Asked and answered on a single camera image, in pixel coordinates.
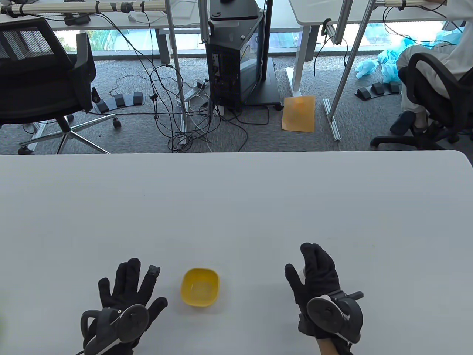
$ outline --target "carpet floor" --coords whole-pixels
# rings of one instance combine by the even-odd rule
[[[365,58],[367,57],[357,57],[354,67],[358,61]],[[273,60],[281,101],[283,101],[285,97],[290,97],[284,68],[294,65],[295,59],[294,57],[275,57]],[[313,63],[313,61],[307,62],[304,66],[301,91],[303,95],[316,96],[315,132],[297,133],[281,130],[282,111],[276,111],[270,107],[267,125],[242,125],[248,132],[248,141],[241,151],[363,151],[372,149],[369,142],[373,137],[390,134],[389,127],[399,114],[401,97],[388,95],[362,102],[354,96],[354,92],[359,87],[381,81],[381,72],[378,69],[378,72],[358,80],[355,77],[355,72],[352,71],[335,115],[342,137],[341,141],[335,142],[324,115],[322,99],[333,99],[343,72],[343,58],[318,57],[315,76]],[[188,83],[192,83],[195,79],[203,80],[208,77],[207,64],[203,58],[181,58],[180,65],[182,77]],[[119,79],[124,75],[133,74],[146,77],[144,68],[137,60],[96,62],[96,69],[97,77],[93,86],[97,88],[102,98],[109,97],[109,91],[117,86],[116,91],[119,93],[132,94],[134,91],[142,91],[145,97],[152,93],[149,80],[142,79],[137,75]],[[177,84],[172,79],[175,79],[175,72],[170,68],[163,67],[159,69],[159,74],[166,87],[172,92],[177,92]],[[157,87],[161,97],[169,106],[170,100],[158,82]],[[200,100],[200,98],[193,99],[191,104],[194,109],[200,106]],[[143,106],[132,106],[113,111],[113,113],[125,114],[119,117],[122,122],[121,128],[114,129],[112,122],[109,121],[81,131],[80,134],[112,153],[170,152],[168,138],[158,131],[152,111],[152,104],[148,98]],[[170,116],[165,111],[164,105],[160,103],[158,105],[159,121],[170,128]],[[74,124],[97,117],[78,112],[75,114]],[[231,115],[226,113],[226,117],[230,118]],[[243,122],[262,123],[267,120],[267,112],[260,108],[245,109],[239,119]],[[56,123],[48,124],[44,133],[57,130],[59,127]],[[166,133],[166,128],[162,127],[161,130]],[[3,125],[0,129],[0,154],[16,154],[18,142],[27,140],[30,136],[21,125]],[[246,134],[228,122],[221,122],[219,127],[209,134],[208,139],[210,141],[208,145],[204,141],[195,140],[189,151],[206,152],[210,149],[213,152],[237,151],[244,143]],[[58,145],[59,139],[38,143],[35,154],[53,154]],[[453,145],[446,141],[441,145],[447,149],[460,150],[470,161],[473,161],[473,142],[468,136],[461,136],[460,141]],[[402,145],[384,144],[379,149],[405,150],[410,148]],[[72,140],[67,143],[63,153],[87,154],[94,152],[93,149]]]

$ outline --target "white pants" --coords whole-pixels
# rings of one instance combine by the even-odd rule
[[[399,56],[399,59],[396,62],[397,69],[401,69],[402,67],[407,67],[409,65],[409,60],[411,59],[414,53],[427,52],[436,56],[439,60],[442,60],[444,58],[447,58],[448,55],[455,49],[455,47],[456,46],[454,45],[442,45],[441,47],[434,47],[432,49],[429,49],[422,45],[413,45],[409,48],[406,48],[404,52],[401,53],[401,55]],[[426,75],[427,73],[424,73],[424,71],[430,70],[433,72],[433,69],[427,68],[425,63],[422,67],[420,67],[420,64],[421,63],[417,64],[417,69],[419,69],[422,72],[422,74],[424,74],[424,76],[427,78],[427,80],[429,80],[430,76]],[[437,88],[436,87],[437,84],[435,82],[432,82],[431,80],[429,80],[429,83],[432,85],[432,88],[435,91],[437,91],[441,95],[445,95],[445,88],[441,88],[441,89]],[[420,112],[425,111],[425,107],[414,104],[407,98],[407,88],[404,84],[403,84],[403,89],[401,92],[401,110],[403,112],[412,111],[415,113],[420,113]]]

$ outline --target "chair armrest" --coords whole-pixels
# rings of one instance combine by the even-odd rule
[[[418,62],[425,62],[434,70],[444,84],[445,89],[451,98],[461,96],[461,99],[465,100],[466,96],[472,92],[471,87],[460,84],[445,65],[443,65],[435,56],[430,53],[419,52],[412,55],[407,68],[407,97],[413,103],[418,103],[414,95],[414,71]]]
[[[69,77],[81,108],[89,112],[92,109],[92,93],[90,83],[95,79],[96,69],[92,49],[86,33],[79,33],[77,41],[77,60],[69,71]]]
[[[82,65],[87,66],[89,72],[89,79],[92,82],[95,79],[96,69],[94,63],[94,57],[92,56],[92,48],[87,33],[78,33],[76,35],[77,44],[77,61],[75,67]]]

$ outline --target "office chair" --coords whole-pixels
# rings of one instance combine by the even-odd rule
[[[450,99],[437,93],[416,68],[420,61],[427,63],[437,73]],[[450,143],[454,143],[458,141],[460,131],[473,127],[473,68],[457,80],[433,55],[415,53],[409,60],[409,65],[401,68],[398,75],[407,87],[409,100],[424,106],[434,122],[422,133],[417,133],[411,127],[413,137],[376,137],[371,141],[371,146],[400,143],[422,150],[442,150],[444,148],[437,144],[438,141],[448,138]]]
[[[0,126],[55,119],[61,131],[20,143],[19,154],[31,154],[27,145],[61,137],[56,154],[69,139],[105,154],[105,149],[76,132],[108,119],[120,126],[114,114],[71,127],[65,118],[92,109],[90,83],[96,75],[88,36],[77,35],[77,55],[67,55],[43,18],[0,24]]]

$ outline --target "gloved hand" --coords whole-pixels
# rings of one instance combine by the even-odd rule
[[[300,251],[305,260],[305,284],[302,284],[297,271],[292,264],[284,267],[286,279],[294,291],[294,299],[299,305],[299,331],[317,339],[337,338],[319,328],[307,314],[307,303],[314,297],[340,289],[335,263],[325,250],[318,244],[304,243]]]
[[[159,276],[160,268],[150,265],[149,270],[143,278],[140,289],[138,290],[138,283],[140,281],[140,267],[141,262],[136,259],[130,259],[128,262],[121,263],[116,272],[115,286],[110,294],[110,281],[108,278],[103,278],[98,282],[98,291],[102,307],[115,308],[124,311],[134,304],[142,304],[146,306],[151,298],[156,284],[156,279]],[[148,308],[149,323],[146,330],[151,323],[158,317],[161,311],[167,306],[167,299],[165,297],[158,297]],[[88,336],[84,339],[84,348],[87,343],[96,335],[97,324],[94,320],[89,327]],[[138,345],[140,338],[131,343],[121,343],[115,345],[110,350],[107,350],[106,355],[128,355],[133,353],[133,348]]]

